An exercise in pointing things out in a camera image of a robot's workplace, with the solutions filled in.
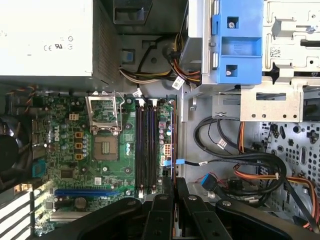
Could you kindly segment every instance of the cpu fan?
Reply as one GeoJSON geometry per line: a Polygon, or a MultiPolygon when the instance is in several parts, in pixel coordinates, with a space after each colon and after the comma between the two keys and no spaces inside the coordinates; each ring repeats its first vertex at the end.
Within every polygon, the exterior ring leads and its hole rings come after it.
{"type": "Polygon", "coordinates": [[[0,191],[30,174],[31,135],[31,121],[27,117],[0,116],[0,191]]]}

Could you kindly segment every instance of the blue pcie slot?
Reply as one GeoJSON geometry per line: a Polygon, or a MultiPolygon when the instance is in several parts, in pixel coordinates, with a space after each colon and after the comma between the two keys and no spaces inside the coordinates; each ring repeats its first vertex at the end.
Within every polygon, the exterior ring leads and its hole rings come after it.
{"type": "Polygon", "coordinates": [[[212,16],[218,84],[262,81],[263,0],[220,0],[212,16]]]}
{"type": "Polygon", "coordinates": [[[109,197],[117,194],[117,191],[90,189],[57,189],[54,191],[54,195],[59,197],[109,197]]]}

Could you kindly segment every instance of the expansion slot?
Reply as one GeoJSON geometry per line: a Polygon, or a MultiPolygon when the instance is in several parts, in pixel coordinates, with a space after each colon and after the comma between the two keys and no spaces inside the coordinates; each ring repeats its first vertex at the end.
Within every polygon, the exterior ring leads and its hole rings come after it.
{"type": "Polygon", "coordinates": [[[91,189],[57,189],[54,191],[54,195],[58,197],[109,197],[117,194],[117,191],[91,189]]]}
{"type": "Polygon", "coordinates": [[[157,106],[151,105],[147,110],[147,188],[149,194],[156,193],[157,181],[157,106]]]}
{"type": "Polygon", "coordinates": [[[90,213],[90,211],[57,211],[51,214],[50,222],[70,223],[90,213]]]}
{"type": "Polygon", "coordinates": [[[135,189],[138,197],[144,195],[145,181],[145,109],[138,105],[135,109],[135,189]]]}

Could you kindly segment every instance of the memory slot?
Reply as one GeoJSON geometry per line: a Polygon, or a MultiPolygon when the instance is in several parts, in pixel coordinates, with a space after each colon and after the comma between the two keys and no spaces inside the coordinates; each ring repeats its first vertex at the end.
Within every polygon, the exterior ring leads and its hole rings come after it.
{"type": "Polygon", "coordinates": [[[156,189],[157,181],[157,108],[149,106],[147,111],[147,187],[149,193],[156,189]]]}
{"type": "Polygon", "coordinates": [[[145,111],[141,106],[135,110],[135,188],[141,190],[144,188],[145,181],[145,111]]]}

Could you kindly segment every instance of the perforated metal panel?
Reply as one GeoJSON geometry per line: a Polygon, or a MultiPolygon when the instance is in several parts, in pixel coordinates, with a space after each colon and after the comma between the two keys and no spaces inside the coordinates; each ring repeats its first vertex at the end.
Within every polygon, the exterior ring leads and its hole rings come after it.
{"type": "MultiPolygon", "coordinates": [[[[261,122],[260,141],[267,143],[267,152],[283,160],[288,176],[302,175],[311,180],[320,197],[320,123],[284,123],[261,122]]],[[[265,169],[260,173],[267,174],[265,169]]],[[[312,204],[308,190],[302,185],[292,184],[302,202],[311,211],[312,204]]],[[[295,201],[286,190],[286,186],[274,191],[267,202],[270,207],[285,211],[288,215],[301,216],[295,201]]]]}
{"type": "Polygon", "coordinates": [[[93,9],[93,76],[116,83],[120,80],[120,38],[100,1],[93,9]]]}

